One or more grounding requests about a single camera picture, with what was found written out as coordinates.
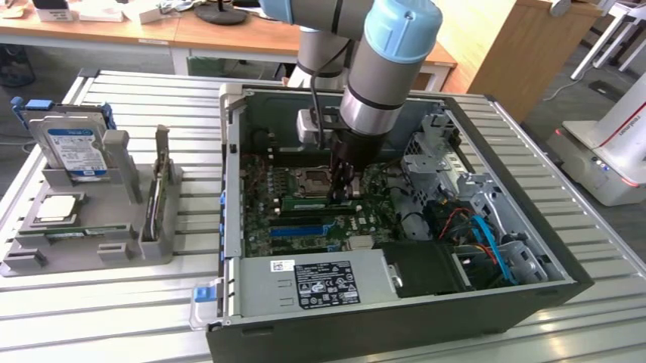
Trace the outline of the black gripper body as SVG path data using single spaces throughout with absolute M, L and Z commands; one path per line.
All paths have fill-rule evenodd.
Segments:
M 353 130 L 333 134 L 333 165 L 349 163 L 353 167 L 366 167 L 382 150 L 388 135 L 364 135 Z

